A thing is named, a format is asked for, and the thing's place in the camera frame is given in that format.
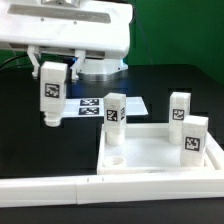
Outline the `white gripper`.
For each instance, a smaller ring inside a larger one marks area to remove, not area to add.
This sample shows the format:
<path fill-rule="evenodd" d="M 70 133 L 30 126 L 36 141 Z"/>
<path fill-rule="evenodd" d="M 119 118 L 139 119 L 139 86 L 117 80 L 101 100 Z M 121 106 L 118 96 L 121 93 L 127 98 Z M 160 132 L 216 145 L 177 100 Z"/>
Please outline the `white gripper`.
<path fill-rule="evenodd" d="M 81 0 L 75 8 L 43 4 L 41 0 L 0 0 L 0 46 L 19 50 L 29 46 L 34 78 L 40 68 L 37 46 L 76 50 L 71 66 L 71 80 L 76 82 L 86 51 L 109 59 L 128 54 L 132 18 L 130 4 Z"/>

